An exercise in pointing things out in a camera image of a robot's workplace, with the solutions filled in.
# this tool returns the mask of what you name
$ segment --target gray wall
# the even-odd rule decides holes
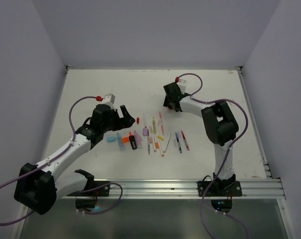
[[[280,0],[33,0],[63,62],[94,68],[242,66]]]
[[[301,0],[282,0],[244,67],[265,153],[301,239]]]
[[[64,66],[29,0],[0,0],[0,184],[41,156]],[[0,222],[16,218],[15,184],[0,191]],[[0,239],[12,227],[0,227]]]

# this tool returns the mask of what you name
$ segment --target purple cable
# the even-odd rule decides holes
[[[107,208],[107,209],[105,209],[105,210],[102,210],[102,211],[99,211],[99,212],[94,212],[94,213],[92,213],[92,212],[86,212],[86,211],[83,211],[85,214],[89,214],[89,215],[102,214],[102,213],[105,213],[105,212],[109,211],[110,209],[113,209],[114,207],[116,207],[116,206],[120,203],[120,201],[121,201],[121,198],[122,198],[122,195],[123,195],[123,188],[122,188],[121,185],[118,184],[118,183],[106,183],[106,184],[103,184],[103,185],[98,186],[98,187],[96,187],[96,188],[92,188],[92,189],[88,189],[88,190],[84,190],[84,191],[79,191],[79,193],[88,193],[88,192],[96,191],[96,190],[98,190],[98,189],[100,189],[100,188],[103,188],[103,187],[105,187],[105,186],[110,186],[110,185],[117,185],[117,186],[119,186],[119,188],[121,189],[120,197],[118,198],[118,200],[116,201],[116,203],[115,203],[114,205],[110,206],[109,208]]]
[[[80,101],[84,100],[84,99],[96,99],[96,97],[94,97],[94,96],[85,96],[85,97],[80,98],[79,100],[77,100],[77,101],[72,105],[72,107],[71,107],[71,109],[70,109],[70,112],[69,112],[69,122],[70,122],[70,125],[71,125],[71,128],[72,128],[72,132],[73,132],[73,137],[72,137],[72,141],[73,141],[73,142],[74,142],[74,140],[75,140],[76,134],[75,134],[75,129],[74,129],[72,120],[71,120],[72,111],[73,111],[73,108],[75,107],[75,105],[76,105],[77,103],[79,103]],[[53,161],[55,161],[56,159],[58,159],[59,157],[61,157],[63,154],[65,154],[65,153],[70,149],[71,146],[72,146],[72,144],[69,144],[69,145],[65,148],[65,150],[63,150],[63,151],[62,151],[61,153],[59,153],[57,156],[55,156],[54,158],[52,158],[49,162],[52,163]],[[1,189],[1,188],[4,188],[5,186],[7,186],[7,185],[9,185],[9,184],[11,184],[11,183],[14,183],[15,181],[18,181],[18,180],[20,180],[20,179],[22,179],[22,178],[25,178],[25,177],[29,176],[29,175],[31,175],[31,174],[33,174],[33,173],[35,173],[35,172],[41,170],[42,168],[44,168],[44,167],[46,167],[46,166],[47,166],[47,163],[43,164],[42,166],[40,166],[40,167],[38,167],[38,168],[36,168],[36,169],[34,169],[34,170],[28,172],[28,173],[25,173],[25,174],[23,174],[23,175],[21,175],[21,176],[19,176],[19,177],[17,177],[17,178],[14,178],[14,179],[11,179],[11,180],[5,182],[5,183],[3,183],[3,184],[0,185],[0,189]],[[20,221],[26,219],[26,218],[27,218],[28,216],[30,216],[32,213],[34,213],[34,211],[31,211],[31,212],[29,212],[28,214],[26,214],[25,216],[23,216],[23,217],[21,217],[21,218],[19,218],[19,219],[16,219],[16,220],[14,220],[14,221],[7,222],[7,223],[0,223],[0,227],[3,227],[3,226],[9,226],[9,225],[18,223],[18,222],[20,222]]]
[[[242,111],[242,113],[244,114],[244,117],[245,117],[245,121],[246,121],[246,125],[245,125],[245,128],[244,128],[244,130],[242,131],[242,133],[241,133],[238,137],[236,137],[236,138],[229,144],[228,149],[227,149],[226,154],[225,154],[225,157],[224,157],[224,160],[223,160],[223,162],[222,162],[222,164],[221,164],[221,166],[220,166],[220,168],[219,168],[217,174],[215,175],[215,177],[213,178],[213,180],[210,182],[210,184],[208,185],[208,187],[205,189],[204,194],[203,194],[203,196],[202,196],[202,198],[201,198],[201,203],[200,203],[200,219],[201,219],[201,223],[202,223],[202,225],[204,226],[204,228],[206,229],[207,233],[211,236],[211,238],[215,239],[215,237],[213,236],[213,234],[211,233],[211,231],[208,229],[208,227],[207,227],[207,225],[206,225],[206,223],[205,223],[205,221],[204,221],[204,217],[203,217],[203,213],[202,213],[202,211],[203,211],[203,204],[204,204],[204,198],[205,198],[205,196],[206,196],[206,194],[207,194],[209,188],[210,188],[211,185],[216,181],[216,179],[218,178],[218,175],[220,174],[220,172],[221,172],[223,166],[225,165],[226,160],[227,160],[227,157],[228,157],[229,152],[230,152],[230,148],[231,148],[231,147],[233,146],[233,144],[234,144],[235,142],[237,142],[237,141],[245,134],[245,132],[247,131],[247,129],[248,129],[248,116],[247,116],[247,113],[245,112],[245,110],[241,107],[241,105],[238,104],[237,102],[233,101],[233,100],[229,100],[229,99],[218,99],[218,100],[207,101],[207,102],[206,102],[206,101],[200,101],[200,100],[197,100],[197,99],[193,98],[193,96],[201,90],[201,88],[202,88],[202,86],[203,86],[203,81],[202,81],[202,79],[200,78],[200,76],[198,76],[197,74],[194,74],[194,73],[185,73],[185,74],[180,75],[178,78],[180,78],[180,77],[182,77],[182,76],[187,76],[187,75],[196,76],[196,77],[200,80],[200,87],[199,87],[199,89],[190,95],[190,98],[191,98],[193,101],[198,102],[198,103],[202,103],[202,104],[206,104],[206,105],[207,105],[207,104],[217,103],[217,102],[220,102],[220,101],[228,101],[228,102],[231,102],[231,103],[235,104],[235,105]],[[249,239],[249,238],[250,238],[250,234],[249,234],[249,232],[248,232],[247,227],[246,227],[239,219],[237,219],[236,217],[234,217],[234,216],[232,216],[232,215],[228,215],[228,214],[226,214],[226,215],[229,216],[229,217],[231,217],[232,219],[236,220],[238,223],[240,223],[240,224],[243,226],[243,228],[244,228],[245,231],[246,231],[246,235],[247,235],[246,238]]]

